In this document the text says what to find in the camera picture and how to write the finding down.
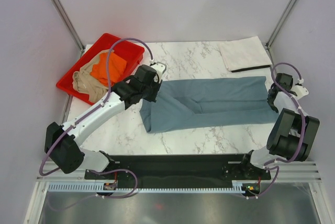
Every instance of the white marble table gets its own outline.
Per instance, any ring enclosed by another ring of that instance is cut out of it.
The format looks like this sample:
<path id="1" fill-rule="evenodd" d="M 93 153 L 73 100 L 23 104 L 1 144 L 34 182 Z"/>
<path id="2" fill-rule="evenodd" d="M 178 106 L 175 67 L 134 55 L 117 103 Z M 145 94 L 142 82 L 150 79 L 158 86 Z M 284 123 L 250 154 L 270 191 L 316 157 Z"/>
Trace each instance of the white marble table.
<path id="1" fill-rule="evenodd" d="M 149 43 L 148 46 L 155 59 L 167 65 L 165 80 L 266 76 L 266 88 L 270 87 L 269 68 L 228 72 L 217 43 L 165 42 Z M 149 64 L 149 59 L 146 50 L 142 64 Z M 141 106 L 142 102 L 111 118 L 91 134 L 82 147 L 120 155 L 245 153 L 265 146 L 273 127 L 273 124 L 237 125 L 148 134 L 139 114 Z M 88 108 L 88 104 L 74 97 L 68 120 Z"/>

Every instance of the white towel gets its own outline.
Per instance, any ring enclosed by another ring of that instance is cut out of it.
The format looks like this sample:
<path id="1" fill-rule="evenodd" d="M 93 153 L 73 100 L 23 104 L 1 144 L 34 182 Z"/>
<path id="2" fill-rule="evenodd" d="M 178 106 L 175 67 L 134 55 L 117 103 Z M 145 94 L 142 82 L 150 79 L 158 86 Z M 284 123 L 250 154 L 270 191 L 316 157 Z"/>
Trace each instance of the white towel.
<path id="1" fill-rule="evenodd" d="M 259 69 L 272 64 L 258 37 L 219 43 L 222 58 L 228 71 Z"/>

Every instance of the white wall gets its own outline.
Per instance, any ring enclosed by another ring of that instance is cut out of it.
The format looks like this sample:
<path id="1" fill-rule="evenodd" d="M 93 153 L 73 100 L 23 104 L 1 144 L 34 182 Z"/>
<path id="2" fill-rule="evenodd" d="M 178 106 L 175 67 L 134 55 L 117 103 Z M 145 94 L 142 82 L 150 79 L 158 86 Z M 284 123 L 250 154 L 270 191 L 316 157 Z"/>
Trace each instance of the white wall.
<path id="1" fill-rule="evenodd" d="M 144 41 L 267 42 L 289 0 L 61 0 L 84 43 L 101 34 Z"/>
<path id="2" fill-rule="evenodd" d="M 0 222 L 23 222 L 46 127 L 66 94 L 57 80 L 79 50 L 50 0 L 0 0 Z"/>
<path id="3" fill-rule="evenodd" d="M 335 1 L 299 0 L 275 40 L 275 62 L 298 67 L 310 95 L 301 100 L 320 119 L 310 157 L 319 167 L 335 207 Z"/>

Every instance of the gray floor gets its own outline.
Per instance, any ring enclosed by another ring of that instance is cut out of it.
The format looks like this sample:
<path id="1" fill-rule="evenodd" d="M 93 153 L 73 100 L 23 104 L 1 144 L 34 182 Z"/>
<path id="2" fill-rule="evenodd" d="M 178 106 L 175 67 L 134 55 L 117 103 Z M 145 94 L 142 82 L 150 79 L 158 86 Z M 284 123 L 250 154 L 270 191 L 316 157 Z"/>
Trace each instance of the gray floor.
<path id="1" fill-rule="evenodd" d="M 86 195 L 49 193 L 48 199 L 53 207 L 62 208 Z M 44 210 L 40 223 L 46 224 L 320 223 L 304 184 L 275 184 L 257 200 L 228 194 L 138 194 L 127 199 L 94 197 L 63 212 Z"/>

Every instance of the folded garment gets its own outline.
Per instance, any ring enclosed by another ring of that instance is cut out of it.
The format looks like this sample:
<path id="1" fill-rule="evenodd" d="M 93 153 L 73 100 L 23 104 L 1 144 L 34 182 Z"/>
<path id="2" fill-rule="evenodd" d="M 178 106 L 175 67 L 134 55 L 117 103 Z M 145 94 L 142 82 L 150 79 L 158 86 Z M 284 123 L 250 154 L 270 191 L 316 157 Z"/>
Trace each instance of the folded garment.
<path id="1" fill-rule="evenodd" d="M 99 80 L 105 86 L 108 86 L 106 62 L 108 56 L 108 50 L 100 52 L 100 61 L 98 64 L 94 64 L 91 72 L 91 76 Z M 125 72 L 127 61 L 119 57 L 115 53 L 111 53 L 109 57 L 109 78 L 111 84 L 115 84 L 120 81 L 121 76 Z"/>
<path id="2" fill-rule="evenodd" d="M 164 81 L 157 102 L 143 100 L 140 115 L 149 133 L 275 122 L 264 83 L 265 76 Z"/>
<path id="3" fill-rule="evenodd" d="M 104 86 L 97 79 L 90 75 L 93 65 L 97 64 L 99 61 L 100 56 L 98 54 L 87 64 L 82 66 L 79 71 L 74 72 L 72 76 L 73 89 L 80 93 L 88 94 L 90 96 L 88 100 L 92 103 L 97 102 L 108 91 L 108 87 Z"/>
<path id="4" fill-rule="evenodd" d="M 220 42 L 219 48 L 231 72 L 268 68 L 272 64 L 258 37 Z"/>

